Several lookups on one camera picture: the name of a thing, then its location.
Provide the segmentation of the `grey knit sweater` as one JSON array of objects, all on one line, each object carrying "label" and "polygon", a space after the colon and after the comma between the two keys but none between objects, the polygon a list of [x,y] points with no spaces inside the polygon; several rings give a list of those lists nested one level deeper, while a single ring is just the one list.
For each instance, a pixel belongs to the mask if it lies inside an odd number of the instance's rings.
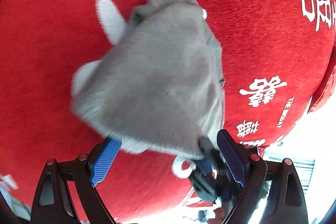
[{"label": "grey knit sweater", "polygon": [[96,0],[112,49],[72,80],[72,110],[122,149],[200,159],[224,122],[222,48],[196,0],[146,0],[129,20]]}]

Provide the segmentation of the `red blanket with white print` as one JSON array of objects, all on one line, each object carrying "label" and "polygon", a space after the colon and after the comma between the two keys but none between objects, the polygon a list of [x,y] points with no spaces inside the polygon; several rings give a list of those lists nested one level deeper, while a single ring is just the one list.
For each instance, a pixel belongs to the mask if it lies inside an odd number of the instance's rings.
[{"label": "red blanket with white print", "polygon": [[[125,20],[146,0],[112,0]],[[224,122],[245,147],[279,143],[324,105],[335,77],[335,0],[196,0],[222,48]],[[73,160],[106,137],[72,110],[72,80],[112,44],[96,0],[1,0],[1,191],[32,207],[46,161]],[[120,148],[97,189],[120,222],[202,204],[195,159]]]}]

